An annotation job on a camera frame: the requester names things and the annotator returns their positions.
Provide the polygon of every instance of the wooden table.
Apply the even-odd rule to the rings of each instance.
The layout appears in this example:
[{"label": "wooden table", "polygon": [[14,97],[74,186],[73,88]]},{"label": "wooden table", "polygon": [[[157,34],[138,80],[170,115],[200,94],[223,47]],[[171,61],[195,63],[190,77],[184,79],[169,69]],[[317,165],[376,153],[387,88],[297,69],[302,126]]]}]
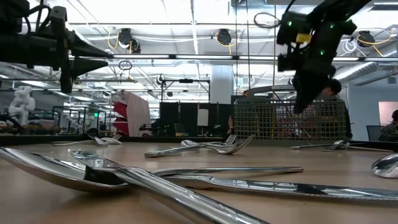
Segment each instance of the wooden table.
[{"label": "wooden table", "polygon": [[[125,166],[147,170],[166,167],[302,166],[299,174],[238,174],[240,179],[273,180],[312,184],[345,185],[398,190],[398,179],[383,179],[370,165],[385,152],[336,151],[320,149],[293,151],[286,147],[249,146],[233,156],[206,149],[176,156],[144,158],[144,153],[177,144],[127,142],[122,146],[81,145],[52,147],[20,146],[40,154],[74,161],[68,149],[92,151]],[[0,223],[190,223],[159,202],[139,192],[92,195],[44,182],[0,160]],[[398,203],[354,203],[298,197],[198,190],[220,202],[271,223],[397,223]]]}]

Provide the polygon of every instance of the ceiling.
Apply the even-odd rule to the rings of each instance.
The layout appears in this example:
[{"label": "ceiling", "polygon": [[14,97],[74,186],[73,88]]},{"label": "ceiling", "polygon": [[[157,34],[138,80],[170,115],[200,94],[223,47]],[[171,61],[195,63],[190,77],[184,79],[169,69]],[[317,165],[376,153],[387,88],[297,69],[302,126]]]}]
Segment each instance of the ceiling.
[{"label": "ceiling", "polygon": [[[38,0],[30,0],[30,6],[38,5]],[[106,50],[113,54],[127,54],[128,50],[114,47],[116,35],[122,28],[131,28],[132,35],[136,38],[142,48],[141,54],[187,54],[187,55],[278,55],[286,51],[274,43],[274,35],[278,32],[275,29],[258,28],[253,23],[253,17],[258,12],[275,14],[281,18],[289,1],[261,1],[246,0],[46,0],[45,3],[51,7],[63,6],[68,13],[68,29],[73,29],[81,39],[90,44]],[[296,1],[290,9],[301,13],[309,13],[321,0]],[[369,30],[376,42],[377,49],[383,53],[384,49],[396,44],[395,28],[398,24],[397,11],[373,11],[373,5],[381,1],[372,1],[363,10],[352,17],[358,26],[353,37],[356,38],[361,30]],[[47,12],[43,12],[42,21]],[[29,17],[32,24],[36,21],[37,13]],[[273,23],[271,16],[260,16],[259,22]],[[214,39],[219,29],[229,29],[233,42],[232,47],[225,47]],[[344,37],[337,51],[341,57],[382,57],[374,47],[359,47],[348,42],[349,37]],[[167,79],[191,78],[208,80],[211,76],[211,68],[216,63],[211,60],[130,60],[134,66],[128,71],[120,71],[118,61],[112,64],[115,66],[106,67],[92,71],[81,78],[94,79],[95,82],[81,82],[74,88],[85,89],[75,91],[72,96],[83,95],[96,100],[106,100],[103,95],[97,92],[102,90],[89,91],[90,89],[102,88],[104,91],[127,89],[150,101],[157,103],[160,93],[154,91],[148,94],[147,90],[159,90],[156,78],[162,74]],[[276,85],[284,85],[294,72],[278,73],[273,62],[261,64],[248,61],[236,64],[236,61],[225,62],[233,67],[236,77],[235,89],[243,91],[253,87],[271,85],[275,77]],[[340,71],[347,67],[356,65],[336,65]],[[380,67],[380,70],[390,71],[395,65],[388,64]],[[18,77],[26,78],[49,78],[58,79],[59,73],[50,71],[49,68],[36,67],[37,75],[24,72]],[[126,82],[125,79],[137,80],[137,83]],[[59,88],[57,82],[47,82],[46,85]],[[166,100],[193,100],[207,101],[208,85],[198,83],[174,83],[169,87],[173,91],[173,97],[165,97]]]}]

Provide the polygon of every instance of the metal basket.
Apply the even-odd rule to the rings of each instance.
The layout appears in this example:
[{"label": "metal basket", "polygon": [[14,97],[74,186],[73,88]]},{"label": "metal basket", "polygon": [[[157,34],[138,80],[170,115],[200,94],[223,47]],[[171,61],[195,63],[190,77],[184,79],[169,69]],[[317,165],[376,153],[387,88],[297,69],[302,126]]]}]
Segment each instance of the metal basket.
[{"label": "metal basket", "polygon": [[346,138],[343,100],[318,98],[301,114],[293,114],[294,103],[294,100],[272,100],[249,93],[247,98],[235,102],[235,134],[241,139],[255,134],[256,139],[266,140],[332,141]]}]

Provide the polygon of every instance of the chair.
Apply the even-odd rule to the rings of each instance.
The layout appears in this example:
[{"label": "chair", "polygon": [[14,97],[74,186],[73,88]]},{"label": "chair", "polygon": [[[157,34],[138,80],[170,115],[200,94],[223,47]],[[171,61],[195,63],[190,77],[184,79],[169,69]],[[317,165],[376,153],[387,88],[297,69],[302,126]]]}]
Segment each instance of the chair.
[{"label": "chair", "polygon": [[366,125],[369,141],[379,141],[379,136],[382,128],[383,126],[380,125]]}]

